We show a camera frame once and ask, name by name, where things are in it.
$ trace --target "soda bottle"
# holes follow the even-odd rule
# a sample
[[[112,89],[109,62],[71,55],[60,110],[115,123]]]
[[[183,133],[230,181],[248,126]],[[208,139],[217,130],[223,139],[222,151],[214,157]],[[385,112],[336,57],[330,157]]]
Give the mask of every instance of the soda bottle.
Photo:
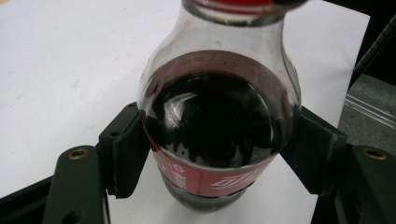
[[[138,108],[169,192],[207,213],[236,201],[288,143],[301,109],[282,48],[301,0],[182,0]]]

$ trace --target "gray surface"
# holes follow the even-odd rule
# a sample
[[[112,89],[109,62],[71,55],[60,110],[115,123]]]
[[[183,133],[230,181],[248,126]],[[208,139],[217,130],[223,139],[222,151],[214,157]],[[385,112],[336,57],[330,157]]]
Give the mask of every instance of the gray surface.
[[[362,76],[350,95],[396,116],[396,87],[374,77]],[[344,106],[338,128],[347,134],[348,143],[384,149],[396,156],[396,130]]]

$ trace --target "bottle label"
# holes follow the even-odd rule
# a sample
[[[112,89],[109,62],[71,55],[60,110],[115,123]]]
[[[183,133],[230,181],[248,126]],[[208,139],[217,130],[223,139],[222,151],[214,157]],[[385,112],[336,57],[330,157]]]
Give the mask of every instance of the bottle label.
[[[160,171],[173,184],[189,193],[205,197],[226,196],[251,185],[275,157],[248,168],[210,171],[176,161],[151,144]]]

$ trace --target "white table surface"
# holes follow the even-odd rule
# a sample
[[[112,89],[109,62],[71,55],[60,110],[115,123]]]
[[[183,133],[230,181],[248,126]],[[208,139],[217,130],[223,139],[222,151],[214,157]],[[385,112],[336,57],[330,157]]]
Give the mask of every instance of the white table surface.
[[[137,99],[150,54],[172,30],[178,0],[0,0],[0,198],[53,174],[70,147]],[[337,126],[368,16],[311,1],[285,22],[303,105]],[[195,214],[167,192],[152,155],[113,223],[310,223],[310,195],[278,156],[233,205]]]

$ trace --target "clear plastic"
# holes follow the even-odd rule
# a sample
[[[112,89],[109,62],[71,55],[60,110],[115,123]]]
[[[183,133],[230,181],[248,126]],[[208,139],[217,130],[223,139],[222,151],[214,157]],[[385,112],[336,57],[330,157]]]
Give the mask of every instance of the clear plastic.
[[[138,107],[164,183],[200,212],[245,192],[287,144],[301,109],[282,46],[284,15],[301,1],[235,2],[183,0],[140,81]]]

